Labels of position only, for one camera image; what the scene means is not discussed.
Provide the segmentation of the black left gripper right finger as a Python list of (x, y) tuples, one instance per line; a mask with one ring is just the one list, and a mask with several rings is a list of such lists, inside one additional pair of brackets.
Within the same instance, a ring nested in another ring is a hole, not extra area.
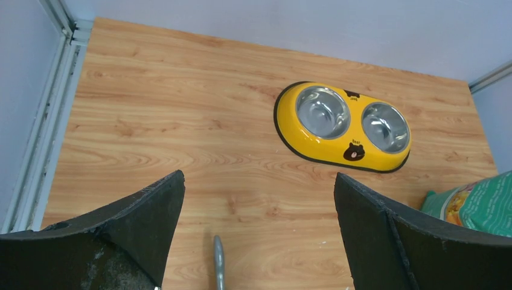
[(511, 239), (460, 227), (338, 173), (334, 203), (356, 289), (510, 289)]

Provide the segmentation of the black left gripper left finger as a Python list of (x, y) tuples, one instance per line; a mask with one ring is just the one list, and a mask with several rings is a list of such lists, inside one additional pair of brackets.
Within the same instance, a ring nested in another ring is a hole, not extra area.
[(1, 288), (160, 288), (184, 194), (177, 170), (43, 230), (2, 234)]

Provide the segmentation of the grey metal scoop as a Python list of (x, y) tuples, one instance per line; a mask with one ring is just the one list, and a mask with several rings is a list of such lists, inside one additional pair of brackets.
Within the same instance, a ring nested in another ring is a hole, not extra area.
[(214, 270), (217, 290), (225, 290), (225, 257), (220, 236), (214, 236)]

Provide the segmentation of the green pet food bag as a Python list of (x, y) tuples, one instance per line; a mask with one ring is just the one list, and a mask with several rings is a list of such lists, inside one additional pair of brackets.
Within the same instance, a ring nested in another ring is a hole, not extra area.
[(511, 237), (511, 172), (442, 193), (429, 191), (420, 211), (461, 227)]

